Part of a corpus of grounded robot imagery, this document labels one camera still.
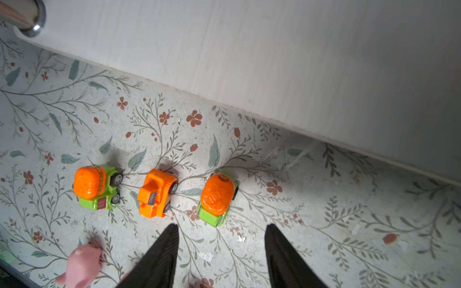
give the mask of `pink plastic figure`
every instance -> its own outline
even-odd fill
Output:
[[[58,285],[67,285],[68,288],[86,288],[98,276],[101,270],[99,257],[102,249],[91,244],[78,247],[67,260],[67,269],[64,274],[56,278]]]

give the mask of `floral floor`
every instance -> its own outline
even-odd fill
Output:
[[[275,223],[330,287],[458,287],[458,188],[41,50],[0,25],[0,257],[37,284],[55,287],[69,254],[96,240],[104,263],[91,287],[114,287],[177,223],[175,287],[267,287],[263,238]],[[116,209],[80,207],[73,177],[91,163],[125,169]],[[165,218],[138,213],[152,168],[180,180]],[[216,168],[242,182],[219,228],[196,214]]]

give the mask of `toy truck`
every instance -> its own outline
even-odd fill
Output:
[[[235,199],[239,181],[223,171],[213,173],[205,184],[197,215],[200,219],[216,227],[221,226],[229,212],[229,205]]]
[[[73,188],[81,207],[109,210],[120,202],[117,186],[122,180],[122,173],[113,166],[91,165],[77,170]]]
[[[152,169],[138,194],[139,213],[147,218],[165,217],[170,209],[171,195],[177,189],[177,179],[160,170]]]

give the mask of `toy driver cabin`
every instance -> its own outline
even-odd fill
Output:
[[[170,209],[170,196],[175,194],[177,179],[157,169],[152,169],[138,194],[139,213],[147,218],[165,217]]]

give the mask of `toy wheel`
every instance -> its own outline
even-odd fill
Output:
[[[173,182],[173,184],[170,187],[170,190],[168,191],[169,195],[173,195],[176,193],[177,190],[177,181]]]
[[[166,213],[169,209],[170,209],[170,202],[168,202],[168,203],[165,205],[165,208],[163,209],[163,213]]]
[[[112,204],[117,204],[118,202],[120,202],[120,193],[115,194],[111,199]]]
[[[111,177],[111,185],[118,186],[118,185],[120,185],[122,183],[122,180],[123,180],[122,173],[115,173]]]
[[[235,196],[237,196],[237,192],[238,192],[238,186],[235,188],[235,192],[234,192],[234,196],[232,196],[232,200],[234,200]]]

